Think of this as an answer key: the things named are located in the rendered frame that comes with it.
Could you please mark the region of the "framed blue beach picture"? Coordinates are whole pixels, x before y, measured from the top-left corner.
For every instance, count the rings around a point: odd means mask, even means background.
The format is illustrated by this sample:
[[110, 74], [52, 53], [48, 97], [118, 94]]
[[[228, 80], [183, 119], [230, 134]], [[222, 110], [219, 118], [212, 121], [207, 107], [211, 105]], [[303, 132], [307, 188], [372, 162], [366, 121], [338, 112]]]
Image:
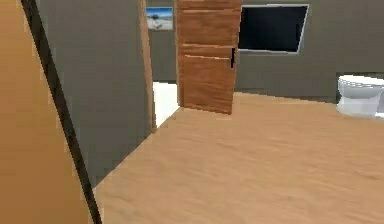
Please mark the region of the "framed blue beach picture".
[[147, 7], [146, 18], [150, 30], [167, 31], [173, 29], [172, 7]]

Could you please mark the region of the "brown wooden room door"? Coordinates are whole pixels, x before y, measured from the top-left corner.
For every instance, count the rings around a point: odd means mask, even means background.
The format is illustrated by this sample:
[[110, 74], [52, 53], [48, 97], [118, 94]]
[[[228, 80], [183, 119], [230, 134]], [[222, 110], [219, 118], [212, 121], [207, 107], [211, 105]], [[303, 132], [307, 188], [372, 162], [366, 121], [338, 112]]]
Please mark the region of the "brown wooden room door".
[[[241, 0], [176, 0], [175, 10], [179, 104], [230, 114]], [[230, 67], [232, 48], [234, 68]]]

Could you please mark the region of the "white toilet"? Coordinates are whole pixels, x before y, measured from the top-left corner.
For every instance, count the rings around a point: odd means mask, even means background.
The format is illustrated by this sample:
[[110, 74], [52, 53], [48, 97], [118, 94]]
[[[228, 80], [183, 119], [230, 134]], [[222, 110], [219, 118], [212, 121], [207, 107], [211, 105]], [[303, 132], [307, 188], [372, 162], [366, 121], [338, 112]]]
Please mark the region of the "white toilet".
[[342, 114], [384, 120], [384, 79], [370, 76], [338, 77], [340, 100], [336, 110]]

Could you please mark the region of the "orange door with black edge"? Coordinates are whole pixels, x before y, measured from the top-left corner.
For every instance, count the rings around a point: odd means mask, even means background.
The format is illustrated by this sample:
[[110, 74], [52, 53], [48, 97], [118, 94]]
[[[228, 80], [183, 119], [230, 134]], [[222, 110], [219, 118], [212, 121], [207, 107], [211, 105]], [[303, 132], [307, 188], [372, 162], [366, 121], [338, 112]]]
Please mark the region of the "orange door with black edge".
[[0, 224], [102, 224], [30, 0], [0, 0]]

